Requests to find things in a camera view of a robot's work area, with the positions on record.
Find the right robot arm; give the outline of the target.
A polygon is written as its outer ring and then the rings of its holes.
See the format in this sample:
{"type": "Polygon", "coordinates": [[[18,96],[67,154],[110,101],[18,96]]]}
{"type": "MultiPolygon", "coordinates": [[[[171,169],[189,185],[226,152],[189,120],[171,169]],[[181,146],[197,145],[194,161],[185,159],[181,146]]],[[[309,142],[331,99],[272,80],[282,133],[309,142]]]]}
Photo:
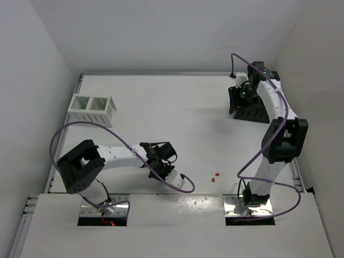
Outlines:
{"type": "Polygon", "coordinates": [[[260,206],[270,198],[272,185],[282,169],[303,148],[309,124],[291,109],[281,89],[276,71],[269,71],[262,61],[254,61],[247,73],[231,74],[235,86],[228,90],[229,113],[238,120],[268,124],[258,155],[261,163],[242,192],[245,206],[260,206]]]}

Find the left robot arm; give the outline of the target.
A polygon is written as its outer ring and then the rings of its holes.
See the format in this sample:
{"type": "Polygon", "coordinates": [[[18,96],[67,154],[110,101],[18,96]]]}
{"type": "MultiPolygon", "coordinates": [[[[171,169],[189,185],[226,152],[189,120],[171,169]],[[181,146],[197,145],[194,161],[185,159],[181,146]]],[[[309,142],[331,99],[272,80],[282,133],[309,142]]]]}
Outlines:
{"type": "Polygon", "coordinates": [[[181,189],[184,180],[168,161],[176,155],[169,142],[108,147],[84,140],[57,161],[57,168],[68,194],[79,194],[96,206],[110,201],[104,184],[96,179],[102,170],[125,167],[146,167],[145,163],[164,181],[181,189]]]}

